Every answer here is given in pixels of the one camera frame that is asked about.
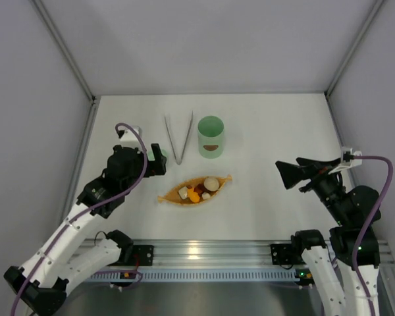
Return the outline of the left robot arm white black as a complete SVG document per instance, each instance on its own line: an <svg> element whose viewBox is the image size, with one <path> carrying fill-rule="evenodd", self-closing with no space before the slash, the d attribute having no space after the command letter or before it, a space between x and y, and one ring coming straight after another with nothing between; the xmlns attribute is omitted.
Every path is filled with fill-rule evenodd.
<svg viewBox="0 0 395 316"><path fill-rule="evenodd" d="M46 243L21 266L9 267L4 279L36 315L54 315L70 293L102 268L132 260L133 240L119 230L77 258L88 234L122 205L142 178L165 175L167 158L152 144L153 160L139 148L116 145L102 173L88 182L66 219Z"/></svg>

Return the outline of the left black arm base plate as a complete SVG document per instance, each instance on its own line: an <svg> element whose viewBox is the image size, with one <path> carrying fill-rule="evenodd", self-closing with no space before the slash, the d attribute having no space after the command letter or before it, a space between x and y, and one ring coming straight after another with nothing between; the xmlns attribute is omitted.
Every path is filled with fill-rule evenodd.
<svg viewBox="0 0 395 316"><path fill-rule="evenodd" d="M121 251L118 261L113 263L113 266L152 266L153 255L153 245L133 245Z"/></svg>

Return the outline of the metal tongs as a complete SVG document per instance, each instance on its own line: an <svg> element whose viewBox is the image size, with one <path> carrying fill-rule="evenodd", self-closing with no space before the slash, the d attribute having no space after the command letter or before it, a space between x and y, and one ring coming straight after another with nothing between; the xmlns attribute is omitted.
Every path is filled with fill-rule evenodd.
<svg viewBox="0 0 395 316"><path fill-rule="evenodd" d="M180 131L177 125L171 122L171 118L169 115L164 116L164 124L174 162L177 165L181 165L184 160L190 136L192 134L192 127L194 124L194 112L190 112L187 122L184 123L186 131L182 134L179 134Z"/></svg>

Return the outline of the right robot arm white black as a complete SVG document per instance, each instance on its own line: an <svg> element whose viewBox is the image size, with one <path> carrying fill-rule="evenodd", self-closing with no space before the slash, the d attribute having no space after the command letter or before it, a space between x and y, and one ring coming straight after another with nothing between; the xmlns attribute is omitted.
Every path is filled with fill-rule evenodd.
<svg viewBox="0 0 395 316"><path fill-rule="evenodd" d="M347 191L342 171L362 164L367 156L345 151L333 161L297 158L295 165L275 163L286 189L307 181L299 190L315 192L336 227L330 229L330 244L318 230L301 230L291 235L292 252L308 266L321 297L325 315L379 315L377 279L379 242L372 223L381 218L379 207L393 175L388 175L381 192L368 186Z"/></svg>

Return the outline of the orange carrot food toy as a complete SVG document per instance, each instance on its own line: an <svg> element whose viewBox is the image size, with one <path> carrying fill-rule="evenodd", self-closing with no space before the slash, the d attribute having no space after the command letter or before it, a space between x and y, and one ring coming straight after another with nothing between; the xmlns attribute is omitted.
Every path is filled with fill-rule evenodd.
<svg viewBox="0 0 395 316"><path fill-rule="evenodd" d="M194 192L193 188L189 189L188 198L190 199L190 201L192 203L199 203L200 202L200 196Z"/></svg>

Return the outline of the beige round bun toy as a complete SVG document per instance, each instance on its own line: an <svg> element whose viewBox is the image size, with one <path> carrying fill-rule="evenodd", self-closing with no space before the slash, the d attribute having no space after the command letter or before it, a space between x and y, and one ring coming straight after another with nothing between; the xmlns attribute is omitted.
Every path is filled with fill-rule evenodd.
<svg viewBox="0 0 395 316"><path fill-rule="evenodd" d="M205 189L210 192L216 192L220 187L219 181L215 177L207 177L204 180L203 185Z"/></svg>

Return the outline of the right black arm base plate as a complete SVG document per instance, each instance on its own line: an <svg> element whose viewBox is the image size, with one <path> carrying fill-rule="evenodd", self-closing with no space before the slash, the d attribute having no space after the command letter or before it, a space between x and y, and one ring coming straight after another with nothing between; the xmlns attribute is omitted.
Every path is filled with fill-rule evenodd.
<svg viewBox="0 0 395 316"><path fill-rule="evenodd" d="M300 252L292 244L271 244L271 260L273 265L302 265L304 261Z"/></svg>

